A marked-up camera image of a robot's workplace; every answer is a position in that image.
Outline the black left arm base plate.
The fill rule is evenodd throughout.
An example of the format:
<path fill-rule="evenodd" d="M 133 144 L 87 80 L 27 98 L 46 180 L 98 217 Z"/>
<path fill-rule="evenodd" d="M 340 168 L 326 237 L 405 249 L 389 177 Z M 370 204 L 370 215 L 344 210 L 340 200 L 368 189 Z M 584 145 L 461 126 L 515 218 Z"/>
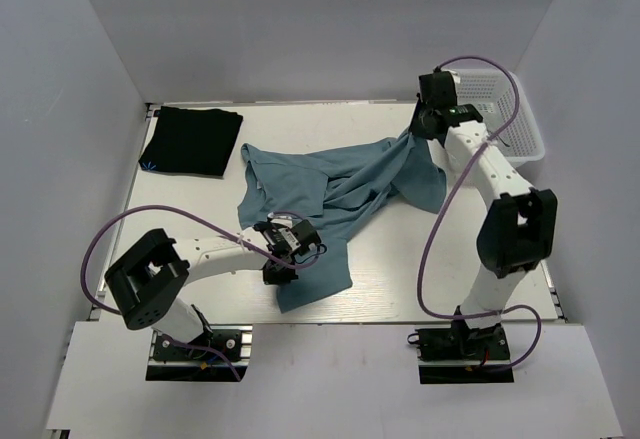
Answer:
<path fill-rule="evenodd" d="M 247 372 L 252 346 L 251 326 L 213 326 L 199 349 L 171 343 L 154 332 L 145 379 L 149 382 L 236 383 Z"/>

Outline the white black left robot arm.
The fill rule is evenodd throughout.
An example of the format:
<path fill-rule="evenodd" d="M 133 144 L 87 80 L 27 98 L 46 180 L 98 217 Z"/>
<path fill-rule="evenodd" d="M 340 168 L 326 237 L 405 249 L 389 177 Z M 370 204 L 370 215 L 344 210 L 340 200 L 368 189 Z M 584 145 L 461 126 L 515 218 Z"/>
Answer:
<path fill-rule="evenodd" d="M 278 282 L 295 275 L 296 258 L 315 246 L 281 224 L 259 223 L 226 238 L 176 240 L 163 229 L 145 233 L 105 274 L 129 330 L 151 328 L 182 343 L 206 330 L 196 308 L 179 298 L 196 281 L 238 271 L 261 271 Z"/>

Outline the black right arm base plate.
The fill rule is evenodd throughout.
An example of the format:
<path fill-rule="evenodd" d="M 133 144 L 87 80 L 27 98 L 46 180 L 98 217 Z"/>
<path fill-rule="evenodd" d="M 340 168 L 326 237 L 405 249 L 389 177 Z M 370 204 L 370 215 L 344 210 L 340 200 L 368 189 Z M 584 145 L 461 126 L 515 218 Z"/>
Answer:
<path fill-rule="evenodd" d="M 509 384 L 514 382 L 504 329 L 467 338 L 450 328 L 421 328 L 407 336 L 417 349 L 421 385 Z"/>

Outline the teal blue t shirt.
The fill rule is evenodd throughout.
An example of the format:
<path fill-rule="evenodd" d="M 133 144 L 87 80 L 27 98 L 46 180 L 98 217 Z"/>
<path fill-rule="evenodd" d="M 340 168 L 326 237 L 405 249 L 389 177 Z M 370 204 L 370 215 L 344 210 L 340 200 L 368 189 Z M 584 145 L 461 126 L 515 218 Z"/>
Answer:
<path fill-rule="evenodd" d="M 397 138 L 309 154 L 263 151 L 245 143 L 246 193 L 238 207 L 248 228 L 270 213 L 295 213 L 316 228 L 327 251 L 281 286 L 276 300 L 286 313 L 351 287 L 348 241 L 393 198 L 436 213 L 446 193 L 445 172 L 428 143 L 403 132 Z"/>

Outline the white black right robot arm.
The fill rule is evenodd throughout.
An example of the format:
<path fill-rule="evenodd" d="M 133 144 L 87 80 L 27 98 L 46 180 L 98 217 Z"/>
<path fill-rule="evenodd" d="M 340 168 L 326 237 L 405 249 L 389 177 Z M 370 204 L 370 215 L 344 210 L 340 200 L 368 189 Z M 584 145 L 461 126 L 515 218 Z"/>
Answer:
<path fill-rule="evenodd" d="M 557 197 L 517 173 L 471 105 L 435 108 L 418 100 L 409 131 L 438 141 L 450 164 L 461 169 L 459 181 L 469 181 L 484 201 L 487 213 L 476 239 L 481 266 L 454 319 L 472 331 L 492 329 L 518 284 L 551 254 Z"/>

